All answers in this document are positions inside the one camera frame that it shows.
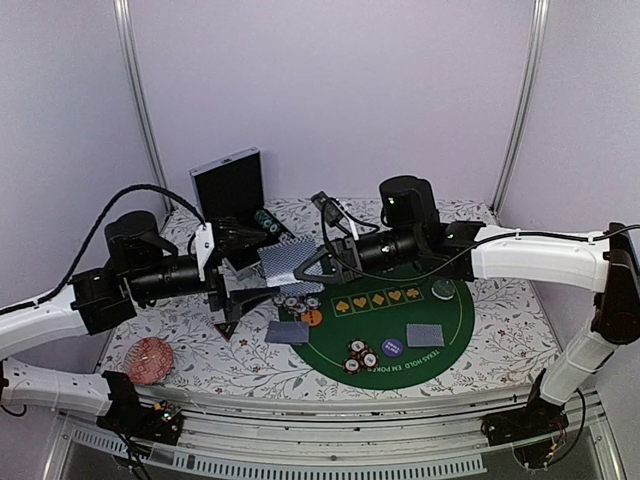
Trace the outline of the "dealt playing card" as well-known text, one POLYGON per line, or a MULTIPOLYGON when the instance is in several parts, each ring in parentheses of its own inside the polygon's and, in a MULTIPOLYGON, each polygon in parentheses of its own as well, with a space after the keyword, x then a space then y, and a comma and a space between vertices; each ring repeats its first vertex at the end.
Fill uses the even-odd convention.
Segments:
POLYGON ((265 342, 273 344, 302 345, 310 340, 310 327, 305 322, 270 322, 265 342))
POLYGON ((305 296, 318 294, 325 289, 319 282, 297 280, 294 277, 278 277, 274 285, 280 289, 285 296, 305 296))
POLYGON ((406 344, 411 348, 443 347, 445 340, 442 326, 439 324, 407 324, 406 344))

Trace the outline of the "orange big blind button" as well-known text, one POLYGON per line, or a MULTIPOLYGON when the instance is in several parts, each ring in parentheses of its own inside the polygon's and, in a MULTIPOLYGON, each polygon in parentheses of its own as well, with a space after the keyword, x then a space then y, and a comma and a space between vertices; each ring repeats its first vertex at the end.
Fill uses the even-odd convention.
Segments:
POLYGON ((309 310, 301 315, 301 321, 310 327, 317 327, 323 322, 323 314, 319 310, 309 310))

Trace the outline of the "red black 100 chip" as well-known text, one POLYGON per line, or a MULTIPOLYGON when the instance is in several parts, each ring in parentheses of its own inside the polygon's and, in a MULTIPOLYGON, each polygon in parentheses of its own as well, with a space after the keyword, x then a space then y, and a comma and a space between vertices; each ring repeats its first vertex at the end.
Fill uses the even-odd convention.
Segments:
POLYGON ((349 354, 353 357, 361 355, 368 349, 368 345, 361 339, 353 339, 348 343, 349 354))

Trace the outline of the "purple small blind button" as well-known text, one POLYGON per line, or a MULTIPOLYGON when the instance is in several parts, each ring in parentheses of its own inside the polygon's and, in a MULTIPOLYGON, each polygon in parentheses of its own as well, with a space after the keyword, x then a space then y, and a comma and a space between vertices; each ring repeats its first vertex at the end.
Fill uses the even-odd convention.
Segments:
POLYGON ((404 345, 399 339, 388 338, 382 342, 382 352, 389 358, 398 358, 404 352, 404 345))

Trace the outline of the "green dealer button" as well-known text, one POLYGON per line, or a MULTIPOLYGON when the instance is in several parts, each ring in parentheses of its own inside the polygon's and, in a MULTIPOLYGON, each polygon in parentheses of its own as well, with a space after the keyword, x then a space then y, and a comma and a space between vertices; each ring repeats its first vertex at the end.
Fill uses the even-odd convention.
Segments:
POLYGON ((432 295, 442 301, 452 300, 456 295, 456 286, 452 280, 436 280, 431 287, 432 295))

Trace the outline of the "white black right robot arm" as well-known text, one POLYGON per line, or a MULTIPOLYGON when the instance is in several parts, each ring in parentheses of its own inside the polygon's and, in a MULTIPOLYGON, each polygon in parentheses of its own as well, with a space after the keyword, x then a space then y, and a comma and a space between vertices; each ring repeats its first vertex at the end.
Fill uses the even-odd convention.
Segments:
POLYGON ((593 317, 561 356, 538 375, 517 427, 537 436, 556 410, 596 373, 618 347, 639 338, 639 262, 629 227, 564 234, 505 229, 482 222, 441 221, 426 179, 401 175, 379 186, 384 229, 362 236, 325 238, 294 270, 298 280, 346 284, 417 262, 420 279, 514 278, 556 283, 594 293, 593 317))

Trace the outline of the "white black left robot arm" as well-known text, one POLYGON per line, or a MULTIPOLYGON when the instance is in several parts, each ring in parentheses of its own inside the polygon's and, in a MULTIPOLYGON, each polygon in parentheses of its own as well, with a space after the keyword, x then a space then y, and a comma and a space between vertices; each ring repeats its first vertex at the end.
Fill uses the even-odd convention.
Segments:
POLYGON ((159 232, 153 213, 136 210, 105 221, 119 199, 136 191, 152 191, 196 209, 184 198, 159 186, 136 184, 115 194, 92 225, 80 249, 86 251, 102 230, 109 253, 102 267, 77 272, 74 260, 51 291, 1 310, 1 404, 38 405, 111 419, 128 434, 148 426, 130 378, 119 372, 73 374, 19 362, 15 354, 54 340, 93 336, 135 318, 157 301, 204 294, 211 311, 220 311, 228 323, 239 321, 277 289, 230 291, 219 267, 226 246, 249 246, 262 233, 233 227, 222 238, 201 220, 194 233, 195 250, 185 255, 159 232))

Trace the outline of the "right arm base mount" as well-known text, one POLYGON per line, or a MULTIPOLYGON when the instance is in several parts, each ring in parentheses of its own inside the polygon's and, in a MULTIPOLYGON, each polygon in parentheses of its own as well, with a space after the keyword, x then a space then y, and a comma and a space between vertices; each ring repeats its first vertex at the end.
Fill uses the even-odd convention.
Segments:
POLYGON ((553 458, 557 442, 550 435, 562 434, 568 425, 562 406, 531 397, 521 408, 485 415, 481 422, 481 432, 490 446, 546 435, 546 440, 514 450, 514 456, 521 465, 538 469, 548 465, 553 458))

